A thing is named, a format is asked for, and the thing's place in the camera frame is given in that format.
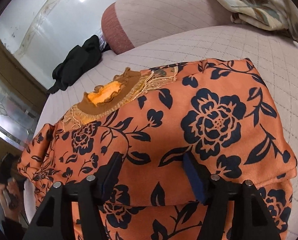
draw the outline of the wall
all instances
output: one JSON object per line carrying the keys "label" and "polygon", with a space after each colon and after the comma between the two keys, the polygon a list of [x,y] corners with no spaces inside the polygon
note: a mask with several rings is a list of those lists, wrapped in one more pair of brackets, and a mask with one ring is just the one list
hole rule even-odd
{"label": "wall", "polygon": [[37,113],[47,99],[46,89],[5,49],[0,41],[0,80]]}
{"label": "wall", "polygon": [[0,16],[0,39],[45,88],[68,52],[101,35],[101,17],[116,0],[12,0]]}

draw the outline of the black sleeve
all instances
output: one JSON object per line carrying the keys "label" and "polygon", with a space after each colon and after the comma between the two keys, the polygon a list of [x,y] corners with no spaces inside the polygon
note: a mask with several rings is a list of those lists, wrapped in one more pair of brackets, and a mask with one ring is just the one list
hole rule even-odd
{"label": "black sleeve", "polygon": [[12,219],[5,218],[2,221],[4,234],[7,240],[22,240],[24,236],[24,230],[19,222],[15,222]]}

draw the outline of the white wall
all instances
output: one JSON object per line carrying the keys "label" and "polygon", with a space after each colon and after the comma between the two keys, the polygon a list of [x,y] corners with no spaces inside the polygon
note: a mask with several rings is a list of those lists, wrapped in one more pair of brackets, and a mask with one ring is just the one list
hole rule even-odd
{"label": "white wall", "polygon": [[45,88],[75,45],[99,34],[104,10],[116,0],[12,0],[0,16],[0,39]]}

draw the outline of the black cloth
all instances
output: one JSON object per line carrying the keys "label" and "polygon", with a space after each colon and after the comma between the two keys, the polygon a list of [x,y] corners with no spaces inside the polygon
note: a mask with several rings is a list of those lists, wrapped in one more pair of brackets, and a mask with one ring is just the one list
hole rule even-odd
{"label": "black cloth", "polygon": [[2,221],[2,226],[7,240],[23,239],[25,231],[19,222],[15,222],[12,219],[5,218],[5,220]]}
{"label": "black cloth", "polygon": [[97,35],[85,41],[80,47],[75,46],[67,55],[64,62],[52,72],[55,84],[47,91],[54,94],[59,89],[65,91],[73,85],[85,72],[95,67],[101,59],[100,43]]}

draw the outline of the sleeve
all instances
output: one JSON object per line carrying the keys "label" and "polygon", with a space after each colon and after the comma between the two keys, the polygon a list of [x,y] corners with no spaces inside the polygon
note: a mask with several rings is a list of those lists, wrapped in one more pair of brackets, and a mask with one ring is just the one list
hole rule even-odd
{"label": "sleeve", "polygon": [[19,222],[15,222],[12,219],[5,218],[2,221],[2,227],[7,240],[22,240],[25,234]]}
{"label": "sleeve", "polygon": [[55,127],[45,124],[40,132],[28,143],[23,151],[17,169],[26,178],[33,180],[33,176],[41,168],[47,149],[53,139]]}

